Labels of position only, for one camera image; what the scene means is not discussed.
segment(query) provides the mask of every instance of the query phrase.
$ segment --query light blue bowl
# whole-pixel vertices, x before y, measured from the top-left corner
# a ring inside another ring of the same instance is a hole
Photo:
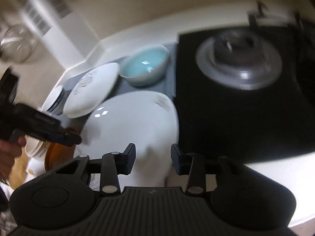
[[[153,85],[165,74],[169,57],[163,45],[139,51],[121,63],[120,76],[135,86]]]

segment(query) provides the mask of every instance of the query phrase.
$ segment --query silver screw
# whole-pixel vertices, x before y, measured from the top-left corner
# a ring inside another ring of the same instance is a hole
[[[188,188],[188,191],[191,194],[202,194],[204,190],[199,186],[192,186]]]
[[[113,193],[118,191],[118,188],[116,186],[114,186],[114,185],[105,185],[102,188],[102,191],[107,193],[107,194],[113,194]]]

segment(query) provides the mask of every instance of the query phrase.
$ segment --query black cooktop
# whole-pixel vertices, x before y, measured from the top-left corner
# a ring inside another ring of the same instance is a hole
[[[296,79],[296,68],[303,63],[297,63],[294,31],[289,27],[260,28],[259,35],[281,55],[282,73],[269,87],[237,90],[209,79],[195,60],[200,44],[223,30],[226,28],[180,35],[174,103],[181,149],[208,158],[229,155],[244,163],[312,152],[315,110]]]

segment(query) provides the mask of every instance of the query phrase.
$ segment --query burner cap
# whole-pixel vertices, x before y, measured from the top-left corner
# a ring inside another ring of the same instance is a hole
[[[264,59],[260,38],[250,31],[225,31],[216,37],[214,56],[219,64],[252,66]]]
[[[204,41],[197,50],[199,69],[210,79],[240,90],[273,84],[281,74],[281,56],[251,31],[231,29]]]
[[[10,198],[10,209],[17,224],[57,229],[84,218],[94,203],[94,192],[79,178],[52,174],[16,189]]]

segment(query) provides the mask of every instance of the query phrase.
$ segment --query black stove burner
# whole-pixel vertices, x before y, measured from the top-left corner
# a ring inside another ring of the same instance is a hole
[[[253,66],[265,59],[260,38],[251,31],[224,31],[215,37],[214,50],[219,64]]]
[[[180,36],[174,103],[184,152],[198,150],[208,158],[226,154],[250,163],[315,149],[314,108],[296,81],[296,67],[300,66],[296,33],[289,27],[259,29],[259,36],[280,54],[282,73],[271,86],[251,91],[216,83],[195,62],[200,44],[226,29]]]

